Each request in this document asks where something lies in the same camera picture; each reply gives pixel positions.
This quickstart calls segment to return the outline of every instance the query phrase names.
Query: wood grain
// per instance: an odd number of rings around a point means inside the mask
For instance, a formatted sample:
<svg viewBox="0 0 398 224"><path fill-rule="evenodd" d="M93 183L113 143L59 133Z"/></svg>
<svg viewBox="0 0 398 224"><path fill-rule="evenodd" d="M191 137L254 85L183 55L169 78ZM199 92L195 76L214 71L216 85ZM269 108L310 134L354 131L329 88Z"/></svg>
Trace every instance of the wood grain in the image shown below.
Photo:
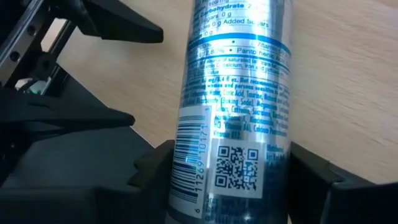
<svg viewBox="0 0 398 224"><path fill-rule="evenodd" d="M76 30L60 63L156 146L174 138L192 2L124 2L164 28L163 44ZM292 45L292 140L373 182L397 181L398 2L297 0Z"/></svg>

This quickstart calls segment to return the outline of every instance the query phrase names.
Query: energy drink can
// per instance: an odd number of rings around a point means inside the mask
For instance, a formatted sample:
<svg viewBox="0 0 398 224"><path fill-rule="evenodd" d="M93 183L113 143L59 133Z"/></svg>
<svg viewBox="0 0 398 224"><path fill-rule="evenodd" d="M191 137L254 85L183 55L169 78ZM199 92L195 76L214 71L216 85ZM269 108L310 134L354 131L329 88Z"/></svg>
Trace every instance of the energy drink can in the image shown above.
<svg viewBox="0 0 398 224"><path fill-rule="evenodd" d="M291 0L196 0L169 215L287 223Z"/></svg>

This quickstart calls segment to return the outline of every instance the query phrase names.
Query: wooden surface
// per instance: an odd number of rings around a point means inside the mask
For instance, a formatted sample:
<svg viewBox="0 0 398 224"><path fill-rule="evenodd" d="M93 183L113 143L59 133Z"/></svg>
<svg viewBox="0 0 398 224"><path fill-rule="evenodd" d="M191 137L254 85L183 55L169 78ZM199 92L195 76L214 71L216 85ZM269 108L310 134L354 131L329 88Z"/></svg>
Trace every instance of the wooden surface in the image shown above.
<svg viewBox="0 0 398 224"><path fill-rule="evenodd" d="M191 1L124 2L164 28L163 44L76 30L59 61L157 146L175 134ZM292 140L373 182L398 181L398 2L296 0L292 51Z"/></svg>

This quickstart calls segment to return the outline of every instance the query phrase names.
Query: can label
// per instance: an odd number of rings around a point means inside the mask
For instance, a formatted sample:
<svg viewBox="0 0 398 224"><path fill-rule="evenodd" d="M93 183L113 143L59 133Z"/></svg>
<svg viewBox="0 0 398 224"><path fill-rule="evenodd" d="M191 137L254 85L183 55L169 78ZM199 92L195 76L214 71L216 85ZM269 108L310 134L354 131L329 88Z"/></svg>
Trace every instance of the can label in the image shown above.
<svg viewBox="0 0 398 224"><path fill-rule="evenodd" d="M183 214L207 223L286 220L285 1L195 2L170 191Z"/></svg>

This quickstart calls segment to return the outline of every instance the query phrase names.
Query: black device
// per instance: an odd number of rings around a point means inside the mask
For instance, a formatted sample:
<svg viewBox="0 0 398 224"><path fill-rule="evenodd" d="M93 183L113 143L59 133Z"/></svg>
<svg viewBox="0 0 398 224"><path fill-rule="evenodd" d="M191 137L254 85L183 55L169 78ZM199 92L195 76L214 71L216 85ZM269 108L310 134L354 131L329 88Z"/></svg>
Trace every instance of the black device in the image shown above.
<svg viewBox="0 0 398 224"><path fill-rule="evenodd" d="M67 22L43 52L56 17ZM0 0L0 223L163 223L174 142L154 149L128 127L131 115L57 63L75 27L163 41L160 27L117 0ZM45 88L30 93L37 82ZM373 184L294 142L287 194L293 224L386 223L398 208L397 183Z"/></svg>

